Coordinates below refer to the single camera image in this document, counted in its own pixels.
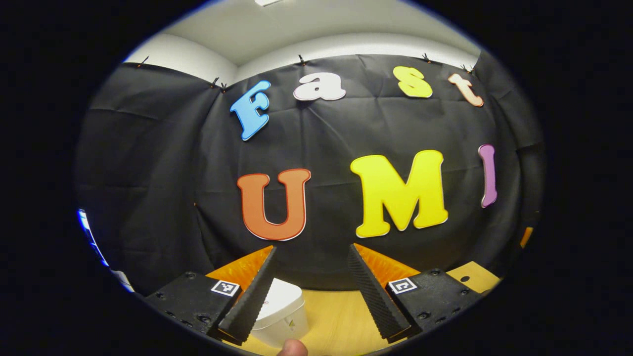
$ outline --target ceiling light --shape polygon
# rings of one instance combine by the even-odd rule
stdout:
[[[255,0],[257,5],[268,6],[270,4],[278,3],[281,0]]]

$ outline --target white wall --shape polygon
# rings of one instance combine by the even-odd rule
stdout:
[[[140,63],[147,56],[147,64],[171,68],[217,84],[234,83],[237,66],[214,51],[182,37],[158,34],[141,44],[123,62]]]
[[[209,82],[219,77],[219,83],[231,85],[253,75],[299,62],[347,54],[396,54],[421,58],[468,69],[474,67],[477,56],[438,42],[397,34],[343,34],[304,41],[273,50],[241,67],[218,53],[187,39],[158,34],[141,44],[125,62],[145,63],[171,68]]]
[[[396,54],[423,57],[456,67],[474,67],[477,56],[439,42],[397,34],[343,34],[321,37],[287,46],[261,56],[237,69],[235,81],[267,70],[299,63],[299,54],[304,61],[346,54]]]

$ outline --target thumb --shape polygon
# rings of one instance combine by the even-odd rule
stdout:
[[[308,349],[301,341],[288,339],[277,356],[308,356]]]

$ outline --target ceiling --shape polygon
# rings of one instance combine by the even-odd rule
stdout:
[[[254,0],[210,1],[162,31],[237,66],[291,44],[355,32],[412,35],[479,55],[463,35],[401,0],[282,0],[265,7]]]

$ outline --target wooden table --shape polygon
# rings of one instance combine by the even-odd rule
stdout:
[[[303,299],[310,331],[301,341],[309,356],[356,356],[390,346],[380,337],[360,291],[303,289]],[[252,336],[242,346],[228,344],[263,356],[280,351]]]

